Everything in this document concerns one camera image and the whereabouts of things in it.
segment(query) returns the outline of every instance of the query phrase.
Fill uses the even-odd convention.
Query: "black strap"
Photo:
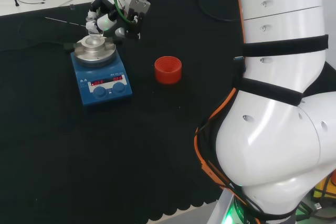
[[[303,94],[298,91],[247,78],[235,79],[233,85],[238,90],[293,106],[298,106],[303,97]]]
[[[329,35],[303,39],[289,39],[243,45],[243,56],[265,57],[278,55],[296,55],[323,51],[328,48]]]

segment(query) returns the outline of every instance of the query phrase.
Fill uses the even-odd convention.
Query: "yellow object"
[[[318,183],[316,185],[316,189],[319,189],[319,190],[323,190],[324,188],[324,185],[326,183],[326,180],[327,178],[325,178],[324,180],[322,180],[320,183]],[[336,186],[334,186],[331,181],[329,181],[328,185],[327,185],[327,192],[328,193],[332,193],[332,194],[336,194]],[[314,194],[313,194],[313,197],[315,199],[319,199],[322,197],[322,193],[320,193],[319,191],[314,191]],[[336,199],[335,196],[331,196],[331,195],[328,195],[328,194],[325,194],[324,195],[325,198],[329,198],[329,199]]]

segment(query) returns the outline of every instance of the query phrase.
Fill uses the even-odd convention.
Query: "red digital display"
[[[111,77],[109,79],[91,81],[91,86],[96,86],[96,85],[104,84],[104,83],[107,83],[107,82],[120,81],[120,80],[122,80],[122,76],[115,76],[115,77]]]
[[[113,81],[120,81],[120,80],[122,80],[122,76],[113,77]]]
[[[104,83],[104,80],[101,80],[101,81],[93,81],[93,82],[91,82],[91,86],[96,86],[96,85],[103,84],[103,83]]]

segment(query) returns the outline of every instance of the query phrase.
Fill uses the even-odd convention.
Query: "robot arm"
[[[322,0],[239,0],[246,43],[325,35]],[[88,30],[127,25],[120,37],[139,39],[148,0],[95,0]],[[247,57],[245,78],[303,93],[319,76],[325,50],[308,54]],[[292,106],[239,91],[217,135],[220,166],[265,213],[285,215],[336,168],[336,111],[327,97]],[[330,125],[327,131],[319,124]]]
[[[144,15],[150,5],[148,0],[94,0],[88,13],[86,27],[90,34],[101,34],[113,28],[120,17],[126,29],[119,28],[115,34],[118,37],[138,40]]]

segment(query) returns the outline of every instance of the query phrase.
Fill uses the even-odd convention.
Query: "red container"
[[[163,56],[155,62],[155,78],[162,84],[175,84],[182,77],[182,63],[172,56]]]

